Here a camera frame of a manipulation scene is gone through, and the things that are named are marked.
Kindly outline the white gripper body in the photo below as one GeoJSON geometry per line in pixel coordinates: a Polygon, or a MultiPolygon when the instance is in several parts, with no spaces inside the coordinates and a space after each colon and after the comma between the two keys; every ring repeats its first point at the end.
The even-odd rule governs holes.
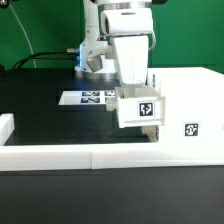
{"type": "Polygon", "coordinates": [[[148,66],[148,35],[154,32],[150,8],[104,10],[101,30],[110,37],[121,86],[144,86],[148,66]]]}

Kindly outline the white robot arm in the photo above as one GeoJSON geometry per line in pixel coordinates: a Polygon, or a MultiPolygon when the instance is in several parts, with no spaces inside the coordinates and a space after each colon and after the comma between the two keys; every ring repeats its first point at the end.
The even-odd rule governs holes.
{"type": "Polygon", "coordinates": [[[148,55],[156,45],[152,7],[168,0],[83,0],[85,37],[76,74],[146,84],[148,55]]]}

